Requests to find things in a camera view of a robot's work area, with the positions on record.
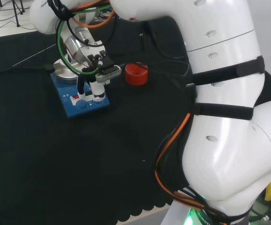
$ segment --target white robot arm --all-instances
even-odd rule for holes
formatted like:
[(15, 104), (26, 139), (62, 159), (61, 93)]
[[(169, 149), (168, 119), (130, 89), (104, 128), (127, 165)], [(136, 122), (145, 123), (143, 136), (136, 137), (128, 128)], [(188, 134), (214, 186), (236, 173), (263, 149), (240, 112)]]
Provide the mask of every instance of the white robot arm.
[[(90, 1), (62, 3), (73, 8)], [(245, 63), (249, 67), (250, 62), (261, 56), (247, 0), (110, 0), (110, 3), (121, 18), (130, 22), (165, 15), (176, 21), (193, 76), (210, 81), (198, 86), (198, 104), (254, 108), (264, 86), (264, 68), (239, 77), (224, 73), (226, 68), (237, 71), (240, 66), (246, 68)], [(39, 12), (45, 19), (40, 20)], [(45, 1), (36, 0), (30, 14), (40, 32), (53, 33), (57, 18)], [(212, 78), (213, 71), (223, 72), (218, 82)], [(251, 119), (195, 115), (184, 148), (183, 171), (190, 186), (209, 206), (230, 217), (249, 211), (271, 182), (271, 102), (255, 107)]]

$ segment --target black fabric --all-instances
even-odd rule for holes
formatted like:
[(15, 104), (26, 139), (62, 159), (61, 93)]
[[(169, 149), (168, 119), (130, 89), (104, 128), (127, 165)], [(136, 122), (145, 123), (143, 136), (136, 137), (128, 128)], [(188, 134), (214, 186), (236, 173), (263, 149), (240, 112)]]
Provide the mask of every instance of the black fabric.
[(195, 115), (216, 116), (239, 120), (251, 120), (253, 112), (254, 108), (209, 103), (196, 103), (194, 108)]
[[(94, 38), (107, 37), (110, 26), (93, 31)], [(116, 32), (106, 47), (117, 64), (143, 60), (139, 26), (118, 22), (124, 34)], [(0, 70), (54, 39), (38, 32), (0, 38), (0, 59), (7, 59), (0, 60)], [(163, 60), (147, 50), (151, 62)], [(51, 47), (18, 66), (58, 58)], [(152, 163), (161, 140), (189, 111), (186, 95), (153, 73), (139, 88), (122, 75), (106, 93), (109, 108), (69, 120), (44, 69), (0, 73), (0, 223), (111, 225), (172, 202), (158, 187)]]
[(227, 81), (256, 73), (265, 73), (265, 64), (262, 56), (257, 57), (257, 59), (255, 60), (240, 63), (237, 65), (193, 74), (192, 81), (196, 85), (204, 85), (209, 83)]

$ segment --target wire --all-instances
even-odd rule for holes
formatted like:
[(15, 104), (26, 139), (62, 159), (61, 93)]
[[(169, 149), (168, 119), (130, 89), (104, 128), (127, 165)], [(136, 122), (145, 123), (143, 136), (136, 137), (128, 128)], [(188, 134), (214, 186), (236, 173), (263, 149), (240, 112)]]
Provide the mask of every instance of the wire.
[[(173, 63), (181, 63), (181, 64), (184, 64), (184, 65), (187, 66), (187, 69), (186, 69), (185, 73), (181, 75), (181, 74), (173, 74), (173, 73), (164, 71), (164, 70), (162, 70), (162, 69), (160, 69), (160, 68), (158, 68), (158, 70), (157, 70), (157, 69), (151, 69), (151, 68), (150, 68), (150, 66), (157, 65), (157, 64), (162, 64), (162, 63), (167, 63), (167, 62), (173, 62)], [(162, 61), (154, 62), (154, 63), (130, 62), (130, 63), (125, 63), (125, 65), (123, 65), (123, 66), (126, 66), (126, 64), (135, 64), (135, 65), (137, 65), (137, 66), (139, 66), (140, 68), (143, 68), (143, 69), (145, 69), (145, 70), (148, 70), (148, 71), (151, 71), (151, 72), (154, 72), (154, 73), (164, 74), (164, 75), (167, 75), (167, 76), (173, 76), (173, 77), (175, 77), (175, 78), (185, 78), (185, 77), (186, 77), (186, 79), (187, 79), (189, 82), (192, 83), (192, 79), (191, 79), (189, 76), (187, 76), (188, 73), (189, 73), (189, 70), (190, 70), (190, 64), (187, 63), (187, 62), (183, 62), (183, 61), (179, 61), (179, 60), (162, 60)]]
[(7, 3), (11, 2), (11, 1), (12, 1), (12, 0), (7, 1), (6, 3), (4, 3), (4, 4), (0, 7), (0, 9), (2, 9), (2, 7), (4, 7)]
[[(2, 25), (0, 28), (4, 27), (5, 25), (7, 25), (7, 24), (9, 24), (9, 23), (11, 23), (11, 22), (14, 23), (14, 24), (17, 24), (16, 22), (14, 22), (14, 21), (11, 20), (11, 21), (7, 22), (6, 24)], [(24, 29), (27, 29), (27, 30), (35, 30), (35, 28), (30, 29), (30, 28), (23, 27), (23, 26), (21, 26), (21, 25), (20, 25), (20, 27), (22, 27), (22, 28), (24, 28)]]
[(71, 11), (72, 12), (82, 11), (82, 10), (85, 10), (88, 8), (94, 8), (94, 7), (100, 6), (103, 3), (108, 3), (108, 2), (109, 2), (108, 0), (98, 0), (98, 1), (90, 2), (90, 3), (84, 4), (82, 6), (78, 6), (76, 8), (73, 8), (73, 9), (71, 9)]
[(72, 30), (71, 25), (70, 25), (70, 22), (67, 21), (66, 23), (67, 23), (67, 26), (68, 26), (68, 28), (69, 28), (71, 34), (72, 34), (72, 35), (74, 36), (74, 38), (76, 38), (76, 40), (78, 40), (80, 43), (82, 43), (82, 44), (84, 44), (84, 45), (86, 45), (86, 46), (89, 46), (89, 47), (101, 47), (101, 46), (103, 46), (103, 45), (108, 45), (109, 42), (110, 42), (110, 41), (112, 40), (112, 38), (113, 38), (113, 35), (114, 35), (114, 33), (115, 33), (115, 30), (116, 30), (116, 26), (117, 26), (117, 16), (115, 15), (114, 18), (115, 18), (115, 20), (114, 20), (112, 32), (111, 32), (109, 38), (107, 39), (107, 41), (105, 42), (105, 44), (102, 43), (102, 44), (100, 44), (100, 45), (91, 45), (91, 44), (88, 43), (88, 39), (86, 39), (85, 41), (81, 40), (81, 39), (75, 34), (75, 32)]
[(1, 9), (0, 11), (9, 11), (9, 10), (14, 10), (13, 8), (9, 8), (9, 9)]
[(257, 220), (260, 220), (260, 219), (262, 219), (263, 217), (267, 216), (268, 213), (269, 213), (270, 211), (271, 211), (271, 204), (270, 204), (268, 210), (267, 210), (264, 214), (260, 214), (260, 213), (258, 213), (258, 212), (255, 212), (255, 210), (253, 210), (253, 212), (254, 212), (255, 214), (257, 214), (257, 216), (250, 217), (249, 221), (250, 221), (250, 222), (255, 222), (255, 221), (257, 221)]
[(69, 68), (69, 70), (71, 70), (74, 74), (76, 75), (95, 75), (98, 73), (98, 70), (99, 68), (96, 68), (94, 71), (92, 72), (82, 72), (82, 71), (79, 71), (77, 70), (75, 67), (73, 67), (68, 61), (67, 59), (65, 58), (63, 52), (62, 52), (62, 49), (61, 49), (61, 45), (60, 45), (60, 34), (61, 34), (61, 31), (62, 31), (62, 28), (64, 26), (64, 21), (61, 21), (58, 23), (57, 25), (57, 29), (56, 29), (56, 34), (57, 34), (57, 46), (58, 46), (58, 49), (59, 49), (59, 54), (61, 56), (61, 60), (63, 61), (63, 63)]
[(99, 23), (99, 24), (97, 24), (97, 25), (87, 25), (87, 24), (81, 23), (81, 22), (79, 22), (78, 20), (76, 20), (74, 17), (73, 17), (73, 20), (74, 20), (79, 26), (81, 26), (81, 27), (95, 29), (95, 28), (99, 28), (99, 27), (102, 27), (102, 26), (104, 26), (105, 24), (107, 24), (107, 23), (111, 20), (111, 18), (114, 16), (114, 14), (115, 14), (115, 11), (113, 10), (113, 11), (111, 12), (111, 14), (109, 15), (109, 17), (108, 17), (105, 21), (103, 21), (102, 23)]
[[(8, 10), (14, 10), (14, 9), (2, 9), (1, 11), (8, 11)], [(15, 15), (14, 16), (12, 16), (12, 17), (10, 17), (10, 18), (7, 18), (7, 19), (3, 19), (3, 20), (0, 20), (0, 22), (1, 21), (5, 21), (5, 20), (9, 20), (9, 19), (11, 19), (11, 18), (14, 18), (15, 17)]]
[(107, 6), (104, 6), (104, 7), (99, 7), (99, 8), (96, 8), (96, 9), (88, 9), (88, 10), (84, 10), (84, 11), (80, 11), (80, 12), (75, 12), (73, 14), (76, 15), (76, 14), (82, 14), (82, 13), (93, 13), (93, 12), (102, 11), (102, 10), (108, 9), (108, 8), (111, 8), (111, 5), (107, 5)]
[(172, 55), (166, 53), (165, 51), (163, 51), (162, 48), (161, 48), (160, 45), (159, 45), (157, 36), (156, 36), (155, 32), (153, 31), (151, 24), (150, 24), (149, 22), (147, 22), (147, 25), (148, 25), (148, 28), (149, 28), (149, 31), (150, 31), (150, 34), (151, 34), (150, 36), (151, 36), (151, 38), (152, 38), (152, 42), (153, 42), (153, 44), (155, 45), (156, 49), (159, 51), (159, 53), (160, 53), (161, 55), (163, 55), (164, 57), (173, 59), (173, 60), (184, 59), (184, 56), (176, 57), (176, 56), (172, 56)]

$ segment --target screw hole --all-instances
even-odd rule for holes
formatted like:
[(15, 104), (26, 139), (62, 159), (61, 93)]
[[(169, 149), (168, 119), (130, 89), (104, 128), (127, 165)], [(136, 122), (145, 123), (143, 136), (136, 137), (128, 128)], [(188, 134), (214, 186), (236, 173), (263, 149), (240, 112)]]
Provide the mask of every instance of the screw hole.
[(224, 84), (224, 82), (217, 82), (217, 83), (212, 83), (211, 85), (213, 86), (213, 87), (220, 87), (220, 86), (222, 86)]
[(207, 136), (206, 139), (211, 141), (211, 142), (217, 142), (218, 141), (217, 137), (215, 137), (215, 136)]

